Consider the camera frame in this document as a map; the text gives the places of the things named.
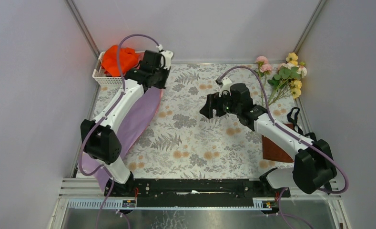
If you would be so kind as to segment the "yellow fake flower bunch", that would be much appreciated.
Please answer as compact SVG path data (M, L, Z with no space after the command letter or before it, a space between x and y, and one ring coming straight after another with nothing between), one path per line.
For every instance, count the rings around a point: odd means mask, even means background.
M299 60L295 52L289 53L285 62L281 63L275 74L272 75L267 83L272 91L268 96L268 104L273 104L280 99L292 97L298 99L302 94L302 79L307 76L305 62Z

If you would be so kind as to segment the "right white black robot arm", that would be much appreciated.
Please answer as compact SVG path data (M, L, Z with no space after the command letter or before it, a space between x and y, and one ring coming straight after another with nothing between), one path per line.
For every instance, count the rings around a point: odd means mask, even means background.
M220 92L208 94L200 114L208 119L235 115L242 125L265 136L291 157L293 168L275 168L261 176L259 190L267 197L289 187L312 194L337 175L326 141L314 141L273 120L266 108L253 103L243 83L230 84Z

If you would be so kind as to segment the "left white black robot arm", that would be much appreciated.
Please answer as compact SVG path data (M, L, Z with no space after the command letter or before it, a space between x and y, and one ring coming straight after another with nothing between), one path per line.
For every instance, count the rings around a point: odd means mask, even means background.
M118 138L118 131L132 108L142 105L144 98L165 89L171 70L172 51L146 50L137 68L131 68L121 78L122 84L115 97L92 120L81 123L82 152L97 161L98 168L108 172L116 182L115 190L122 196L133 192L132 173L121 154L127 152Z

